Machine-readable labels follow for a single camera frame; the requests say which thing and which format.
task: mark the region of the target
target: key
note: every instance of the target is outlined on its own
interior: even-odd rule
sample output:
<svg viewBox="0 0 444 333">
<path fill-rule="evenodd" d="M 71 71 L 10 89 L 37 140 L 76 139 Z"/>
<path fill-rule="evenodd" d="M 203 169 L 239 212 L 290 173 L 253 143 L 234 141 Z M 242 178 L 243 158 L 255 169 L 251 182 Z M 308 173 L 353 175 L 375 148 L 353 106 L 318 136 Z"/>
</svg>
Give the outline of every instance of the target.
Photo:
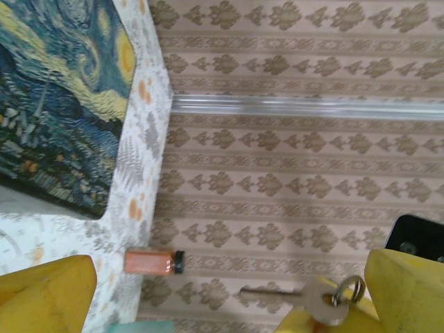
<svg viewBox="0 0 444 333">
<path fill-rule="evenodd" d="M 294 309 L 308 311 L 315 321 L 328 326 L 340 325 L 348 315 L 348 302 L 332 304 L 336 288 L 318 280 L 304 286 L 300 292 L 270 291 L 242 288 L 240 294 L 247 300 L 263 300 L 288 303 Z"/>
</svg>

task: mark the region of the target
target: key ring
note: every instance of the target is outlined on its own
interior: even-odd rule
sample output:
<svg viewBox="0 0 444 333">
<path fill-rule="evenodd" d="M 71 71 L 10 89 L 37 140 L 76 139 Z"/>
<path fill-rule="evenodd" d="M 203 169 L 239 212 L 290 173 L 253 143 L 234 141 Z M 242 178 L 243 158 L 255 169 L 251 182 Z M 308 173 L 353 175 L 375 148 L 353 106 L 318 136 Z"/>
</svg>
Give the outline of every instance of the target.
<svg viewBox="0 0 444 333">
<path fill-rule="evenodd" d="M 350 302 L 356 304 L 363 298 L 364 293 L 366 292 L 366 283 L 364 282 L 364 279 L 359 275 L 352 275 L 347 277 L 338 285 L 336 292 L 332 296 L 333 306 L 336 307 L 339 303 L 342 302 L 344 291 L 353 283 L 355 284 L 355 289 L 353 291 Z"/>
</svg>

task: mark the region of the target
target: teal object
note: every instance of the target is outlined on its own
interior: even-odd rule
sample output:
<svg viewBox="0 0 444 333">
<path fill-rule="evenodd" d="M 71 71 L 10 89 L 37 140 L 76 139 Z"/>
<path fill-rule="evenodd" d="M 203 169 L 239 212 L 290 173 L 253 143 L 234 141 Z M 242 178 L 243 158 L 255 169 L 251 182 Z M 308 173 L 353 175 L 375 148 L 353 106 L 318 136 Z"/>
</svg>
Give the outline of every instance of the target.
<svg viewBox="0 0 444 333">
<path fill-rule="evenodd" d="M 108 333 L 173 333 L 172 321 L 136 321 L 110 327 Z"/>
</svg>

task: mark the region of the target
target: painting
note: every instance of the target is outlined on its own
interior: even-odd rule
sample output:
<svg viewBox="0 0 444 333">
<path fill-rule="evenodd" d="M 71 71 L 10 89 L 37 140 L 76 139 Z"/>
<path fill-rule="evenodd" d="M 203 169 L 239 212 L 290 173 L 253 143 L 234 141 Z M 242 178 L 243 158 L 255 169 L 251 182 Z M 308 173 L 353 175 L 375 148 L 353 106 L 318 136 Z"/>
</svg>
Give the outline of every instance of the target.
<svg viewBox="0 0 444 333">
<path fill-rule="evenodd" d="M 101 216 L 134 69 L 112 1 L 0 0 L 0 178 Z"/>
</svg>

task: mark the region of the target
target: patterned tablecloth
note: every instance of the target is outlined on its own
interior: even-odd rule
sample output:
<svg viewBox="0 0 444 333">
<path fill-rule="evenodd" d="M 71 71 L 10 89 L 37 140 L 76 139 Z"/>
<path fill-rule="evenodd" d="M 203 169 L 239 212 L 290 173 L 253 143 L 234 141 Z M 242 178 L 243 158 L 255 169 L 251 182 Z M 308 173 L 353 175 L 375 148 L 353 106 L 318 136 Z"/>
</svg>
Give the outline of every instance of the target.
<svg viewBox="0 0 444 333">
<path fill-rule="evenodd" d="M 123 273 L 123 254 L 148 241 L 172 101 L 148 4 L 115 0 L 114 5 L 137 66 L 106 213 L 97 221 L 6 214 L 0 203 L 0 274 L 73 254 L 92 256 L 98 284 L 83 330 L 88 333 L 135 319 L 142 277 Z"/>
</svg>

